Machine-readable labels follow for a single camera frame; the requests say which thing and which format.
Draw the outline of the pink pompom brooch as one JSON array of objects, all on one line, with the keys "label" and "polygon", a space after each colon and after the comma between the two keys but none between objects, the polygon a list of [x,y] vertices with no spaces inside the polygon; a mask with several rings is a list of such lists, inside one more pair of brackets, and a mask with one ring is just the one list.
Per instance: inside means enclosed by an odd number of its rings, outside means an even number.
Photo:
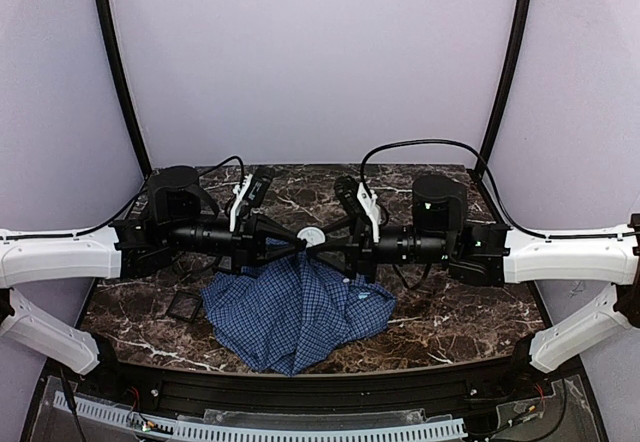
[{"label": "pink pompom brooch", "polygon": [[326,235],[324,231],[315,226],[308,226],[302,228],[298,233],[297,237],[306,242],[308,247],[314,247],[317,245],[324,244],[326,242]]}]

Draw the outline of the blue checked shirt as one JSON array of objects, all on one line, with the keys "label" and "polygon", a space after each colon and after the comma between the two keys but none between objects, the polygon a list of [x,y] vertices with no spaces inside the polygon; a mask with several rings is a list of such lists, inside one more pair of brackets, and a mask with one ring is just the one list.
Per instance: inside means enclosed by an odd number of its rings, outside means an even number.
[{"label": "blue checked shirt", "polygon": [[382,286],[304,253],[238,275],[218,273],[201,297],[219,344],[253,371],[286,376],[385,331],[396,306]]}]

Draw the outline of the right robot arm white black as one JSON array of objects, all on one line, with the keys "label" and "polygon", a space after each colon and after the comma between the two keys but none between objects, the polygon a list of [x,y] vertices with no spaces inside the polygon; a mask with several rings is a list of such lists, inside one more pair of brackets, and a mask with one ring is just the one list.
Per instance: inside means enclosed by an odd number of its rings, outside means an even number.
[{"label": "right robot arm white black", "polygon": [[539,280],[606,282],[591,302],[548,329],[521,339],[509,373],[534,379],[556,370],[621,330],[639,325],[639,217],[594,233],[535,233],[513,223],[467,222],[467,189],[439,174],[412,184],[412,222],[385,225],[373,190],[350,176],[334,190],[346,215],[320,229],[301,230],[308,254],[349,277],[372,276],[381,264],[441,266],[470,286],[502,287]]}]

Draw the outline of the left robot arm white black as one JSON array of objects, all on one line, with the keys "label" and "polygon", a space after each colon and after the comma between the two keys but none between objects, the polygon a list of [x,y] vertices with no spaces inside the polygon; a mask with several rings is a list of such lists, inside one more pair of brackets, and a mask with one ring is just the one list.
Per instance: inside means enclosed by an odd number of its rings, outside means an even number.
[{"label": "left robot arm white black", "polygon": [[1,334],[81,375],[115,374],[105,338],[80,331],[31,303],[17,289],[67,278],[136,279],[169,266],[181,252],[227,257],[231,269],[260,267],[293,255],[304,240],[256,213],[272,181],[259,169],[234,191],[230,216],[200,185],[196,168],[173,166],[149,177],[137,219],[115,219],[68,233],[1,233]]}]

